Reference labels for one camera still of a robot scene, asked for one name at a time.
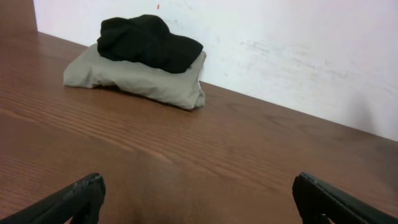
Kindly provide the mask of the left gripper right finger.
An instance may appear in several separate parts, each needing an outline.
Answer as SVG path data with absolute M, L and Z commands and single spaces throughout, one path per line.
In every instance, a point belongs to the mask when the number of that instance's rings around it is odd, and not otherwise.
M 303 224 L 397 224 L 396 217 L 306 172 L 296 176 L 292 194 Z

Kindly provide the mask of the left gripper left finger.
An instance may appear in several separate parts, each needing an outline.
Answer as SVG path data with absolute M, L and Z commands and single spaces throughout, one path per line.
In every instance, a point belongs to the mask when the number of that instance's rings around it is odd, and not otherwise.
M 33 205 L 3 218 L 1 223 L 97 224 L 105 195 L 103 176 L 91 173 Z

